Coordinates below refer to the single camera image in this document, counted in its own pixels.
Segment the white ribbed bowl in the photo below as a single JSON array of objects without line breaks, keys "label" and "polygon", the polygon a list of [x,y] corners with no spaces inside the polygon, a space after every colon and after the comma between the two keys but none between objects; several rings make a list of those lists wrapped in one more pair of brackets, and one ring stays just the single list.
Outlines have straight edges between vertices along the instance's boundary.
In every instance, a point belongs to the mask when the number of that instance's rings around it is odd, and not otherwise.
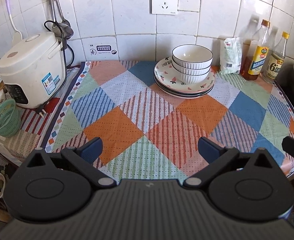
[{"label": "white ribbed bowl", "polygon": [[210,49],[196,44],[184,44],[172,50],[173,60],[180,66],[203,69],[212,64],[213,53]]},{"label": "white ribbed bowl", "polygon": [[199,76],[194,76],[194,75],[187,75],[187,74],[183,74],[183,73],[180,73],[176,70],[177,72],[177,76],[178,76],[178,79],[180,81],[182,81],[182,83],[185,83],[185,84],[195,84],[195,83],[200,83],[201,81],[205,80],[206,77],[208,76],[209,72],[204,74],[204,75],[199,75]]},{"label": "white ribbed bowl", "polygon": [[175,68],[175,70],[177,70],[180,73],[187,74],[187,75],[194,75],[194,76],[204,75],[208,73],[210,70],[210,66],[203,69],[186,68],[186,67],[180,66],[174,60],[172,60],[172,66]]}]

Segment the pink bunny Lovely Bear plate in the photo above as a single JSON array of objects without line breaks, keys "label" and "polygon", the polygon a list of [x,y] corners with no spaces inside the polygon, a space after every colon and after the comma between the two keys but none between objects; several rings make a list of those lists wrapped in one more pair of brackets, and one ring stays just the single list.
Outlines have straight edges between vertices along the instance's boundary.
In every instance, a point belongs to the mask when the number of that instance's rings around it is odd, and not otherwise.
[{"label": "pink bunny Lovely Bear plate", "polygon": [[207,92],[215,83],[215,75],[210,67],[201,75],[184,74],[176,70],[171,56],[156,64],[154,78],[162,87],[181,95]]}]

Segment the patchwork checkered tablecloth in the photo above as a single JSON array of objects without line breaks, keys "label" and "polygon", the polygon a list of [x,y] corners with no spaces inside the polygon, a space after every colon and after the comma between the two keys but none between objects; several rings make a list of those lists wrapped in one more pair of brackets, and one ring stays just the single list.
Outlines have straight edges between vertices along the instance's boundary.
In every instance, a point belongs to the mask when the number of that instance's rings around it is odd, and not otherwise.
[{"label": "patchwork checkered tablecloth", "polygon": [[283,138],[294,137],[294,109],[276,85],[216,74],[208,94],[182,99],[157,86],[155,65],[82,63],[41,146],[58,152],[100,137],[102,155],[88,161],[116,180],[186,178],[207,165],[200,137],[243,152],[264,147],[285,174],[294,171],[294,159],[282,150]]}]

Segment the green plastic basket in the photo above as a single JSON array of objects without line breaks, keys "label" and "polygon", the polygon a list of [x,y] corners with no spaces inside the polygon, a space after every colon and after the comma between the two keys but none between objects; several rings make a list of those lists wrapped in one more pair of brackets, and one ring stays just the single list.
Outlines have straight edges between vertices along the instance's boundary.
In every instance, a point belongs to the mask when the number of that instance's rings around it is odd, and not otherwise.
[{"label": "green plastic basket", "polygon": [[20,129],[21,118],[16,102],[8,99],[0,104],[0,136],[9,138]]}]

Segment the vinegar bottle yellow cap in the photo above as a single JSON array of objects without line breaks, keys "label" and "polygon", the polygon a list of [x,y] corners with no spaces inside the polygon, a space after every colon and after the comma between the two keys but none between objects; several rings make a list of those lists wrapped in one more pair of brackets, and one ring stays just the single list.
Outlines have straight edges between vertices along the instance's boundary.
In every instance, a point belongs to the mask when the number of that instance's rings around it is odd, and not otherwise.
[{"label": "vinegar bottle yellow cap", "polygon": [[276,79],[286,57],[286,46],[289,37],[290,34],[284,31],[282,38],[273,48],[267,66],[262,74],[262,78],[266,83],[273,83]]}]

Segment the white rice cooker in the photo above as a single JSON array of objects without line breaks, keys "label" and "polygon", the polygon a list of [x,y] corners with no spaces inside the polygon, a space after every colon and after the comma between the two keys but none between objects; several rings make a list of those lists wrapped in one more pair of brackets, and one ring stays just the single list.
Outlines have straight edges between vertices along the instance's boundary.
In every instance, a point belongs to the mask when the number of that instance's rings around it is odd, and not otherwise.
[{"label": "white rice cooker", "polygon": [[55,95],[65,80],[61,42],[53,32],[21,40],[0,59],[0,75],[18,106],[38,108]]}]

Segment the white salt bag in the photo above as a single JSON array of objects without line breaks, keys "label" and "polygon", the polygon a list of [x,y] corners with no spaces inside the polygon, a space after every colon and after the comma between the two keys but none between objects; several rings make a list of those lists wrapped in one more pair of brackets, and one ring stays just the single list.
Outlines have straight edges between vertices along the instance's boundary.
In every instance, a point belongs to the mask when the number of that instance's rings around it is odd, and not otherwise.
[{"label": "white salt bag", "polygon": [[226,38],[220,44],[220,74],[239,74],[242,61],[242,38]]}]

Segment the cooking oil bottle yellow label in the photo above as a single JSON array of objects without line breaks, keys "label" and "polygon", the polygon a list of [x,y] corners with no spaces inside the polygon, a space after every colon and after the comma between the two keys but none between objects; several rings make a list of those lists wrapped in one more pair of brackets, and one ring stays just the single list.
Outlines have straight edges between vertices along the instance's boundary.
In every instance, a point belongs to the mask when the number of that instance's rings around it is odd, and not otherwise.
[{"label": "cooking oil bottle yellow label", "polygon": [[261,27],[252,37],[249,50],[240,69],[240,75],[248,81],[258,78],[270,48],[270,22],[263,19]]}]

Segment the hanging metal ladle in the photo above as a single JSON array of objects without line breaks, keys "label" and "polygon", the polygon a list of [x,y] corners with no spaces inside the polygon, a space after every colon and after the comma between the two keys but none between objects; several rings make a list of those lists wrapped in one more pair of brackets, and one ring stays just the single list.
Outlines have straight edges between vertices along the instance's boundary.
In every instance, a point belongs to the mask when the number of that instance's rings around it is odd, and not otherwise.
[{"label": "hanging metal ladle", "polygon": [[74,35],[74,31],[71,28],[71,24],[67,19],[65,19],[63,15],[59,0],[49,0],[49,1],[50,1],[50,7],[51,7],[53,20],[54,22],[57,22],[57,24],[52,25],[52,31],[58,37],[64,37],[66,40],[68,40]]}]

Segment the wall sticker label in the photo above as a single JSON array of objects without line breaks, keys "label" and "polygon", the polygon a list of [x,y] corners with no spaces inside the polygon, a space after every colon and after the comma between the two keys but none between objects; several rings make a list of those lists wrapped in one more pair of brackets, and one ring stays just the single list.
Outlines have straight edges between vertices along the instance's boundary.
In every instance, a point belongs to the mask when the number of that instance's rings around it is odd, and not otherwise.
[{"label": "wall sticker label", "polygon": [[104,44],[91,44],[89,51],[91,55],[97,55],[97,54],[116,55],[117,54],[117,51],[113,49],[111,45],[104,45]]}]

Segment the white wall power socket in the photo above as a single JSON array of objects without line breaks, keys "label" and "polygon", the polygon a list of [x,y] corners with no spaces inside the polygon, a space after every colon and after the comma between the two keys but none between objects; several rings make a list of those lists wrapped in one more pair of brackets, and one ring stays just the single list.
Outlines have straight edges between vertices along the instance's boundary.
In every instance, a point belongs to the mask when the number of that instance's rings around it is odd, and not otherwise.
[{"label": "white wall power socket", "polygon": [[178,13],[178,0],[151,0],[151,14],[176,15]]}]

